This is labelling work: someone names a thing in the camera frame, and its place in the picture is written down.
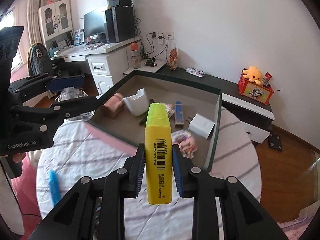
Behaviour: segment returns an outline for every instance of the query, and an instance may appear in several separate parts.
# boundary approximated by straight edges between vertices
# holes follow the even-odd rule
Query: glass cabinet door
[[[69,28],[67,5],[65,3],[59,5],[58,21],[61,22],[62,30]]]
[[[50,36],[54,34],[54,26],[53,26],[53,15],[52,15],[52,9],[47,8],[44,11],[44,19],[45,19],[45,31],[47,32],[47,36]]]

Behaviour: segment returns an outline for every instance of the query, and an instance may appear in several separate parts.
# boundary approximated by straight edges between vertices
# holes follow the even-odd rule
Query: keyboard
[[[87,42],[86,45],[92,45],[92,44],[96,44],[96,43],[106,43],[106,42],[107,42],[106,39],[97,38],[97,39],[93,39],[93,40]]]

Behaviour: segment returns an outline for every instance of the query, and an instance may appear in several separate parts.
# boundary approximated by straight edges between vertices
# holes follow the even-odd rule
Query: desk drawer
[[[88,63],[92,74],[108,75],[110,70],[107,59],[88,59]]]
[[[98,90],[99,95],[107,92],[111,87],[113,87],[113,81],[111,76],[105,75],[92,75],[94,79],[94,83],[96,84],[96,88]]]
[[[252,141],[258,142],[258,143],[263,143],[265,139],[269,136],[270,132],[260,129],[258,127],[255,127],[251,124],[241,122],[242,125],[244,126],[245,131],[249,135],[250,139]]]

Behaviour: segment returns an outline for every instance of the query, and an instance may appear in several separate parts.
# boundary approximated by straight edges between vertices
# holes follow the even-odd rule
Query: power outlet
[[[163,37],[163,33],[158,33],[158,37],[162,36]],[[163,44],[163,39],[159,39],[159,44]]]
[[[164,32],[164,37],[167,39],[169,35],[169,40],[174,40],[174,32]]]
[[[169,40],[174,40],[174,32],[158,32],[158,36],[159,37],[159,34],[163,34],[163,37],[164,38],[168,38],[168,35],[169,35]]]

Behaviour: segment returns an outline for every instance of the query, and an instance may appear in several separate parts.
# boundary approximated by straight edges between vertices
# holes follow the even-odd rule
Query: red box
[[[271,96],[273,95],[272,87],[265,88],[263,86],[257,85],[255,82],[251,83],[248,79],[243,77],[241,72],[241,77],[238,82],[240,95],[257,100],[265,105],[269,103]]]

